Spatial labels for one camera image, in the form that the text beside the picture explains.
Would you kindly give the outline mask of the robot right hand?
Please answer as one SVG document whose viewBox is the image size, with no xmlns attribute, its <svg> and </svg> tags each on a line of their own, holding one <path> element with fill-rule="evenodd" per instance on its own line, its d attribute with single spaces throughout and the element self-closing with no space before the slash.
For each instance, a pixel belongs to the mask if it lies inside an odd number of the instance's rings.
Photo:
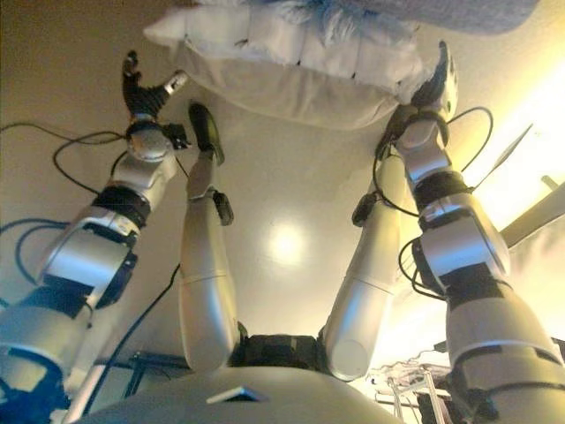
<svg viewBox="0 0 565 424">
<path fill-rule="evenodd" d="M 458 103 L 458 72 L 451 49 L 439 42 L 439 62 L 433 75 L 411 97 L 411 105 L 420 110 L 431 110 L 450 120 Z"/>
</svg>

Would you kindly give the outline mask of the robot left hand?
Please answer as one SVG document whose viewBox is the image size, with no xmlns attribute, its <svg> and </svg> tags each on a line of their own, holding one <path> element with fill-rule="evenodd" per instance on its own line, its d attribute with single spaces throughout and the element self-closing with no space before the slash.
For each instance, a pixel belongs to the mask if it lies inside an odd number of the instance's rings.
<svg viewBox="0 0 565 424">
<path fill-rule="evenodd" d="M 185 71 L 177 70 L 158 86 L 140 85 L 141 72 L 138 71 L 138 55 L 130 50 L 122 64 L 122 93 L 126 108 L 133 118 L 149 116 L 156 119 L 169 98 L 189 79 Z"/>
</svg>

